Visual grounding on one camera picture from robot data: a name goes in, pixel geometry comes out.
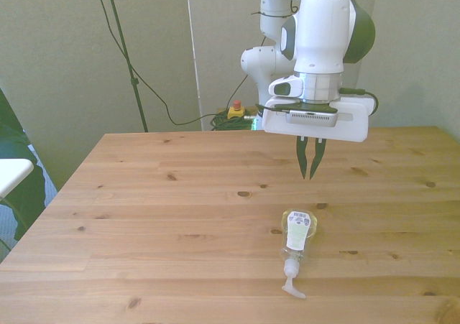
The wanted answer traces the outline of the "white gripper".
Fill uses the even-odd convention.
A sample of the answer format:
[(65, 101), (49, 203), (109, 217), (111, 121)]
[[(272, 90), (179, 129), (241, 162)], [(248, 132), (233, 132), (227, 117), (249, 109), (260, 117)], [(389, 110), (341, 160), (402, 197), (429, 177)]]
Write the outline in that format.
[(311, 180), (323, 159), (327, 139), (349, 142), (362, 142), (367, 138), (369, 115), (372, 113), (372, 97), (370, 96), (341, 96), (330, 102), (330, 107), (337, 110), (333, 118), (334, 125), (326, 119), (315, 119), (317, 113), (302, 112), (295, 108), (290, 113), (286, 109), (274, 111), (277, 104), (298, 103), (296, 98), (281, 98), (274, 96), (266, 104), (262, 116), (262, 128), (269, 133), (298, 136), (296, 139), (296, 154), (301, 175), (306, 177), (308, 161), (306, 147), (308, 138), (315, 140), (315, 155), (310, 166)]

